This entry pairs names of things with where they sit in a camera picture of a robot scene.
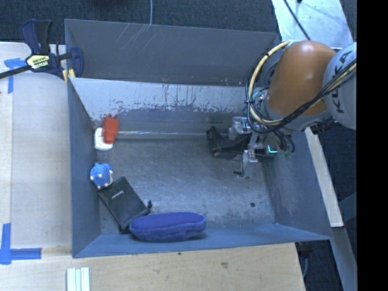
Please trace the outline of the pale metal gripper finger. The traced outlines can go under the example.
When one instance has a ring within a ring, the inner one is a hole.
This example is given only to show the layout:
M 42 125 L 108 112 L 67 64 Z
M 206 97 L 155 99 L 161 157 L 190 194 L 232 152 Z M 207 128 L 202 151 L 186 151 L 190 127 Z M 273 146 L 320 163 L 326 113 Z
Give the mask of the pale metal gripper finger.
M 247 135 L 250 133 L 252 133 L 252 128 L 246 117 L 234 116 L 232 118 L 232 123 L 228 131 L 229 139 L 233 140 L 239 135 Z
M 258 163 L 258 158 L 254 149 L 244 150 L 241 156 L 240 168 L 234 171 L 234 174 L 241 178 L 251 178 L 255 167 Z

